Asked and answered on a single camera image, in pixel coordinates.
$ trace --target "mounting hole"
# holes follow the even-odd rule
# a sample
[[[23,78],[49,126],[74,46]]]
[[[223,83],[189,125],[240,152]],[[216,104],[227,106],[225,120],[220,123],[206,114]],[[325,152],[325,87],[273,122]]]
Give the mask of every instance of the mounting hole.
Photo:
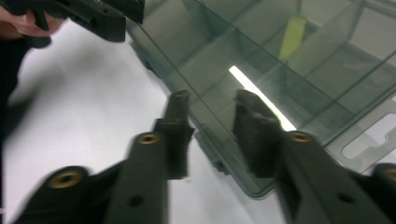
[[[160,140],[160,137],[154,134],[146,134],[139,138],[139,143],[143,145],[153,144]]]
[[[133,197],[129,200],[128,204],[129,204],[131,207],[137,207],[137,206],[140,206],[141,204],[143,204],[144,201],[145,201],[145,200],[143,199],[142,196],[140,196],[140,195],[135,195],[135,196],[133,196]]]
[[[66,171],[56,175],[49,181],[49,187],[52,189],[65,189],[78,184],[83,178],[83,174],[78,171]]]
[[[293,133],[291,139],[295,142],[310,142],[312,137],[306,133]]]
[[[395,168],[391,168],[385,171],[385,174],[387,175],[387,177],[393,181],[396,181],[396,169]]]
[[[337,198],[343,203],[354,203],[355,199],[345,193],[337,193]]]

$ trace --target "black tool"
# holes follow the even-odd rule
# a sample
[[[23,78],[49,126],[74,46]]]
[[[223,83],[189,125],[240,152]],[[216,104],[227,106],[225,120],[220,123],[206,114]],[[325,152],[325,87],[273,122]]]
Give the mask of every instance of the black tool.
[[[251,173],[276,181],[286,220],[307,223],[396,223],[396,165],[371,176],[340,166],[303,132],[284,132],[256,94],[238,91],[233,132]]]
[[[189,96],[172,94],[164,118],[134,139],[125,161],[97,175],[79,166],[50,175],[15,224],[168,223],[167,180],[187,175]]]
[[[125,40],[125,17],[142,23],[145,0],[0,0],[0,5],[13,15],[35,14],[35,24],[44,31],[49,26],[45,13],[55,18],[70,18],[103,39],[112,42]],[[26,42],[41,49],[50,43],[49,37],[26,36]]]

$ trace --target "finger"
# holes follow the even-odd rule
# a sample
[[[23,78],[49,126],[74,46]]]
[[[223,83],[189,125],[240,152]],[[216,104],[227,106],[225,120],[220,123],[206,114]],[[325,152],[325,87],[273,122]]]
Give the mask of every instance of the finger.
[[[23,36],[17,32],[17,30],[11,23],[0,21],[0,39],[12,40],[22,37]]]
[[[41,28],[35,25],[35,15],[29,10],[26,15],[21,17],[15,17],[13,25],[17,31],[23,35],[32,36],[49,36],[59,30],[63,20],[55,19],[46,13],[47,24],[49,26],[48,31],[43,31]]]
[[[0,21],[8,21],[9,22],[10,14],[7,10],[0,6]]]

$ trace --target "transparent plastic container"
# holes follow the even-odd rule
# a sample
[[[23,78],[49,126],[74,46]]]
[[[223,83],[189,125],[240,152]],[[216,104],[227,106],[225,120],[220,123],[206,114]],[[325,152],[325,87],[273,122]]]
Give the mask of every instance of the transparent plastic container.
[[[373,114],[391,101],[396,87],[396,14],[388,6],[347,0],[163,0],[149,10],[142,26],[128,30],[136,52],[170,91],[191,91],[191,119],[204,152],[247,195],[264,197],[273,180],[250,173],[233,136],[238,89],[253,86],[281,112],[285,129],[313,134],[354,170],[367,169],[396,147],[388,141],[376,152],[353,152],[353,158],[345,153],[391,113]],[[303,23],[293,26],[299,20]],[[281,58],[290,43],[295,49]]]

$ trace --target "brass insert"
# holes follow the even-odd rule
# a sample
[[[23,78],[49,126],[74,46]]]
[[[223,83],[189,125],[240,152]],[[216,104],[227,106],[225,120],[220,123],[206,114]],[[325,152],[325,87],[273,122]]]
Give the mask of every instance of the brass insert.
[[[75,186],[81,181],[83,174],[79,171],[66,171],[56,175],[49,181],[52,189],[66,189]]]
[[[385,171],[387,174],[387,177],[393,181],[396,181],[396,169],[392,168],[392,169],[388,169],[387,171]]]
[[[139,138],[139,143],[143,145],[154,144],[160,141],[160,137],[155,134],[146,134]]]
[[[310,142],[312,137],[306,133],[293,133],[291,139],[295,142]]]

